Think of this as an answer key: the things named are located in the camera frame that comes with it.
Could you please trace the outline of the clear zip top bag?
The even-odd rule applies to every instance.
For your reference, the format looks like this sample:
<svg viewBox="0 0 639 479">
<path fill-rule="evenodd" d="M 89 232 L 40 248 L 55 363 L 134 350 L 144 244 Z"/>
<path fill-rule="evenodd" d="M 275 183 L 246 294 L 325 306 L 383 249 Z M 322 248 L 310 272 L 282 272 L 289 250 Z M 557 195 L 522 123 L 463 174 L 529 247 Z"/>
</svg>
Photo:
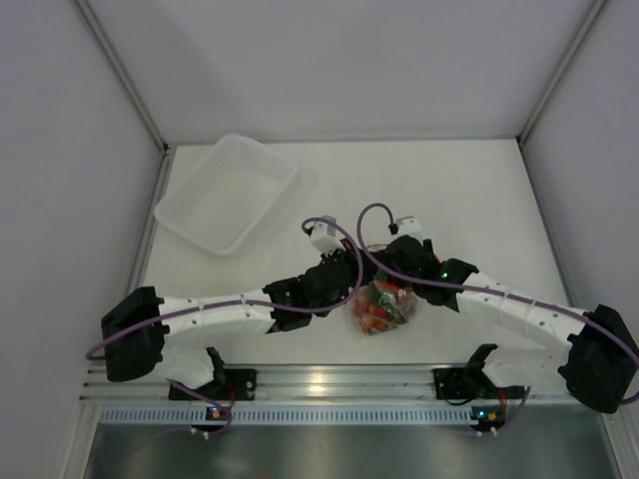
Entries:
<svg viewBox="0 0 639 479">
<path fill-rule="evenodd" d="M 360 338 L 404 328 L 422 308 L 412 286 L 379 269 L 361 254 L 363 278 L 354 296 L 342 308 L 342 316 L 353 335 Z"/>
</svg>

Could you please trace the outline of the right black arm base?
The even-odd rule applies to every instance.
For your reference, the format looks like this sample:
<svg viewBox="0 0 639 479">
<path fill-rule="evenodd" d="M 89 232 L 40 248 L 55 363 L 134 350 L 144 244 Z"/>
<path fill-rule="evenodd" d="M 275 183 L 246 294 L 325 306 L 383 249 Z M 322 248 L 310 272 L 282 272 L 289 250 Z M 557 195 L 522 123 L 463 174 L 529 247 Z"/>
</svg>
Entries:
<svg viewBox="0 0 639 479">
<path fill-rule="evenodd" d="M 446 401 L 498 399 L 499 388 L 478 369 L 469 367 L 435 368 L 432 371 L 436 398 Z"/>
</svg>

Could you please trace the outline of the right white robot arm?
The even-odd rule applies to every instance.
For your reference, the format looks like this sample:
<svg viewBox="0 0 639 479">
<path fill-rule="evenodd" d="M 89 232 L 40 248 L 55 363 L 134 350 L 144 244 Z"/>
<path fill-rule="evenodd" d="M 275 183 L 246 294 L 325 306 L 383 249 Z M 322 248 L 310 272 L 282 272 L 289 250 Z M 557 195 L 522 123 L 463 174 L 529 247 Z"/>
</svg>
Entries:
<svg viewBox="0 0 639 479">
<path fill-rule="evenodd" d="M 638 345 L 620 313 L 534 299 L 457 258 L 439 259 L 430 240 L 395 239 L 376 255 L 393 276 L 431 305 L 496 324 L 535 343 L 533 349 L 482 344 L 469 359 L 467 387 L 479 396 L 499 387 L 565 391 L 583 405 L 612 414 L 638 371 Z"/>
</svg>

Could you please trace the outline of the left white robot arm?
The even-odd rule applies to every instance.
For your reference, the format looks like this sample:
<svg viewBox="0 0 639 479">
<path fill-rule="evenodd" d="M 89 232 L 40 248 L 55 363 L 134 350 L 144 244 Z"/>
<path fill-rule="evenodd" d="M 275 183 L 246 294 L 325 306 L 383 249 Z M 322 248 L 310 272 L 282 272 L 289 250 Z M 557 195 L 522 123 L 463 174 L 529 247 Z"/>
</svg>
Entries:
<svg viewBox="0 0 639 479">
<path fill-rule="evenodd" d="M 361 252 L 347 247 L 298 276 L 236 296 L 179 299 L 139 287 L 101 320 L 107 378 L 170 379 L 215 398 L 226 385 L 217 338 L 305 328 L 344 304 L 362 280 Z"/>
</svg>

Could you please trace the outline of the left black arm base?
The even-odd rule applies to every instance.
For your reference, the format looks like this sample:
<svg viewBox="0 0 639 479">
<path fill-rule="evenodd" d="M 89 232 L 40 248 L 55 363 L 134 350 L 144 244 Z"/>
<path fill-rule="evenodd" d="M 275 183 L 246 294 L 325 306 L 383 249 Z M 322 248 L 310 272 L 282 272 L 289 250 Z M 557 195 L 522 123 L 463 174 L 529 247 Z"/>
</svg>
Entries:
<svg viewBox="0 0 639 479">
<path fill-rule="evenodd" d="M 225 368 L 222 373 L 212 372 L 205 375 L 204 378 L 206 381 L 200 381 L 197 388 L 187 382 L 183 382 L 183 385 L 193 389 L 200 396 L 218 402 L 230 401 L 233 398 L 239 401 L 253 401 L 255 399 L 258 371 L 254 368 Z"/>
</svg>

